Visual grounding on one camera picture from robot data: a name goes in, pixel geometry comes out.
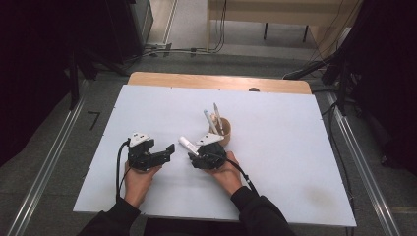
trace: white tabletop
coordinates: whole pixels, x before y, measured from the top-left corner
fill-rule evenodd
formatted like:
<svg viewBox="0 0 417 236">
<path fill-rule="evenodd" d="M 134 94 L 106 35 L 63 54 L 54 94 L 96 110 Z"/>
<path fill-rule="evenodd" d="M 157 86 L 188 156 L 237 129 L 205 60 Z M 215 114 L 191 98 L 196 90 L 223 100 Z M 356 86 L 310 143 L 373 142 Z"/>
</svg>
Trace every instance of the white tabletop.
<svg viewBox="0 0 417 236">
<path fill-rule="evenodd" d="M 178 144 L 180 136 L 196 141 L 206 133 L 203 110 L 213 111 L 214 102 L 231 123 L 226 150 L 233 150 L 258 192 L 289 223 L 356 226 L 313 95 L 218 89 L 123 86 L 74 211 L 98 212 L 115 204 L 117 151 L 133 132 L 141 132 L 155 139 L 151 152 L 176 147 L 153 178 L 140 207 L 144 214 L 237 220 L 226 193 L 193 168 Z M 125 147 L 121 163 L 126 159 Z"/>
</svg>

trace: wooden cup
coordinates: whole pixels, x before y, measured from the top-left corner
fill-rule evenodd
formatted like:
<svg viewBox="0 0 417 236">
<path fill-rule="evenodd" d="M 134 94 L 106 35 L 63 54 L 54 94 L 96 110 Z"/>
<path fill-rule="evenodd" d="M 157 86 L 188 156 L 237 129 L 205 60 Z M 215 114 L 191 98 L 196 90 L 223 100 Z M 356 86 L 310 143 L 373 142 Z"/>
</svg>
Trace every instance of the wooden cup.
<svg viewBox="0 0 417 236">
<path fill-rule="evenodd" d="M 218 122 L 214 123 L 215 124 L 215 129 L 217 129 L 218 133 L 224 137 L 223 140 L 219 141 L 218 143 L 223 146 L 226 147 L 227 144 L 229 144 L 230 141 L 230 133 L 232 131 L 232 127 L 230 126 L 229 121 L 226 118 L 221 117 L 221 123 L 223 125 L 223 132 L 224 134 L 221 133 L 221 129 L 220 129 L 220 125 L 218 124 Z M 208 130 L 210 133 L 214 134 L 214 131 L 212 130 L 212 128 L 209 128 Z"/>
</svg>

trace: marker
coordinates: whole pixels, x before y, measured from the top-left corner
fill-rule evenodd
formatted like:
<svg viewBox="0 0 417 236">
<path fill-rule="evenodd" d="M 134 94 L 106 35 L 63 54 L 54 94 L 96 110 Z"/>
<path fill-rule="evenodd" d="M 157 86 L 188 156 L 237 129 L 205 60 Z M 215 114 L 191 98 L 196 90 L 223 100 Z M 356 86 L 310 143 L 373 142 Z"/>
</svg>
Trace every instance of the marker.
<svg viewBox="0 0 417 236">
<path fill-rule="evenodd" d="M 223 123 L 221 122 L 220 113 L 218 112 L 217 105 L 215 103 L 214 103 L 214 112 L 215 112 L 215 115 L 217 116 L 217 122 L 218 122 L 218 125 L 220 126 L 221 135 L 224 135 Z"/>
<path fill-rule="evenodd" d="M 207 110 L 205 110 L 204 112 L 205 112 L 206 118 L 208 119 L 209 126 L 210 126 L 210 127 L 211 127 L 211 129 L 214 131 L 214 133 L 218 135 L 218 131 L 217 131 L 217 129 L 215 129 L 214 123 L 212 123 L 212 120 L 211 120 L 211 118 L 209 117 L 209 113 L 208 113 L 208 111 L 207 111 Z"/>
<path fill-rule="evenodd" d="M 199 149 L 197 147 L 195 147 L 193 144 L 191 144 L 191 142 L 188 141 L 184 136 L 181 136 L 178 139 L 178 142 L 182 146 L 184 146 L 184 148 L 186 148 L 188 151 L 190 151 L 194 156 L 199 156 L 199 153 L 198 153 Z"/>
</svg>

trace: person's left hand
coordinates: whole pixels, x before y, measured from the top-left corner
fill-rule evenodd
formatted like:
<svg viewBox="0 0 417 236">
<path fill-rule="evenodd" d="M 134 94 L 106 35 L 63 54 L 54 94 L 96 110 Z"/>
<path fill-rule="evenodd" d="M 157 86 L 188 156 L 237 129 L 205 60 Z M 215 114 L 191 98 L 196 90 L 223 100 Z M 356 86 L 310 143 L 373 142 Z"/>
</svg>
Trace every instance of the person's left hand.
<svg viewBox="0 0 417 236">
<path fill-rule="evenodd" d="M 139 205 L 145 200 L 145 195 L 152 183 L 153 175 L 161 168 L 162 165 L 153 167 L 148 171 L 141 171 L 134 168 L 129 170 L 129 161 L 126 161 L 125 173 L 128 170 L 129 172 L 125 177 L 125 201 L 133 207 L 139 208 Z"/>
</svg>

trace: person's right hand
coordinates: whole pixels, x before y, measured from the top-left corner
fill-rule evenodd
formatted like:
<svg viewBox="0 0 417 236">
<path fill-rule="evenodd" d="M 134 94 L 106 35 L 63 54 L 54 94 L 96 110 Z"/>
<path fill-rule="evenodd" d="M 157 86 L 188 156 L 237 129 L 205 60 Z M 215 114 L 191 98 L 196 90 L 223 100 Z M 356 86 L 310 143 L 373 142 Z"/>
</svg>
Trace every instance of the person's right hand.
<svg viewBox="0 0 417 236">
<path fill-rule="evenodd" d="M 232 151 L 227 152 L 227 158 L 239 164 Z M 239 170 L 228 161 L 218 169 L 206 170 L 206 173 L 212 175 L 229 196 L 242 187 Z"/>
</svg>

